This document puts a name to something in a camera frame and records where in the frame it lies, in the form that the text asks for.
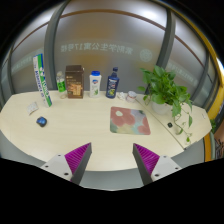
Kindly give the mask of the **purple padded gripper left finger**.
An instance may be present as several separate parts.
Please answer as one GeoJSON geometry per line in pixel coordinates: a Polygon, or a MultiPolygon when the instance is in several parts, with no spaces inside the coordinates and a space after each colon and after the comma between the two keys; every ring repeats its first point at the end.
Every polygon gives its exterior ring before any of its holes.
{"type": "Polygon", "coordinates": [[[45,171],[79,185],[92,154],[91,144],[87,143],[69,153],[57,154],[41,166],[45,171]]]}

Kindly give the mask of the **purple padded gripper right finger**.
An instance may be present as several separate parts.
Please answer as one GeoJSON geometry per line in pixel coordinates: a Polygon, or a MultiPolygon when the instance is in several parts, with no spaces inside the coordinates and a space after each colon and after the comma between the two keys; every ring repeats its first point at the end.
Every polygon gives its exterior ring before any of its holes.
{"type": "Polygon", "coordinates": [[[159,156],[136,143],[133,144],[133,156],[144,185],[181,170],[181,167],[170,157],[159,156]]]}

